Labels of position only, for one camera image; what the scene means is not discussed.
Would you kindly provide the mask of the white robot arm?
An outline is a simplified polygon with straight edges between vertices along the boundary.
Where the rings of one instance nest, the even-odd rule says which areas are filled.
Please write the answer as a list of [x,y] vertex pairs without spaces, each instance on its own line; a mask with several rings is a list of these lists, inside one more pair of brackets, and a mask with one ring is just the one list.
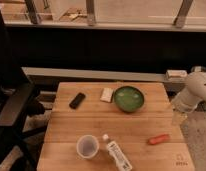
[[171,100],[172,124],[180,125],[202,101],[206,102],[206,72],[192,72],[185,78],[184,88]]

